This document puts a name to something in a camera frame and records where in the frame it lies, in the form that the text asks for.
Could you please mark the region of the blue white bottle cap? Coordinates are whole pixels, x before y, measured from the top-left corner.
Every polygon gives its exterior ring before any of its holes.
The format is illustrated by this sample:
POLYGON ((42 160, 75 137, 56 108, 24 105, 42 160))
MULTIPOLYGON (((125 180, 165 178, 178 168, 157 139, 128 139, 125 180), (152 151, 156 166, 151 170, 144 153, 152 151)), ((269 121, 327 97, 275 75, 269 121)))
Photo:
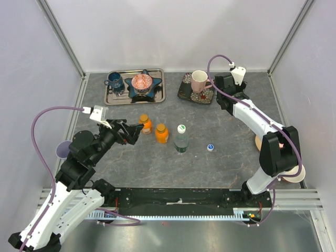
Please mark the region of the blue white bottle cap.
POLYGON ((208 144, 207 145, 207 150, 210 151, 210 152, 214 151, 214 145, 213 144, 208 144))

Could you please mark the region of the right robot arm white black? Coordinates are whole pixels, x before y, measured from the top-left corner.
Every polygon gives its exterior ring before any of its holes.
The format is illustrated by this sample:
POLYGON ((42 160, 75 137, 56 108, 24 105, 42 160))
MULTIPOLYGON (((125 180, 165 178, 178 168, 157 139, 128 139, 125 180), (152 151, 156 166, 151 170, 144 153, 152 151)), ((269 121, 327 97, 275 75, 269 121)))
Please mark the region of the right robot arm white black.
POLYGON ((242 185, 240 200, 248 207, 259 201, 275 180, 301 182, 306 171, 302 164, 299 134, 295 127, 273 121, 250 100, 246 83, 237 85, 231 73, 217 74, 214 88, 221 109, 242 121, 260 142, 259 169, 242 185))

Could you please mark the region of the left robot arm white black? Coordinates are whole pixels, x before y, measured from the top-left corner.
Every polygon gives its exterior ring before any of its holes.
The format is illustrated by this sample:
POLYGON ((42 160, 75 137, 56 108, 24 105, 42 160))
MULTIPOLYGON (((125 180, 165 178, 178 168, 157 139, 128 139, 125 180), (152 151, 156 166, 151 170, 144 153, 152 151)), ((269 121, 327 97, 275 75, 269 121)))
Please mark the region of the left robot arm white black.
POLYGON ((88 130, 76 133, 70 152, 56 174, 56 188, 43 203, 32 222, 22 231, 11 234, 9 243, 23 251, 60 251, 69 234, 95 209, 111 206, 115 201, 114 186, 100 179, 71 210, 71 201, 81 193, 95 173, 95 166, 113 144, 134 145, 143 124, 127 125, 126 120, 107 120, 99 125, 99 133, 88 130))

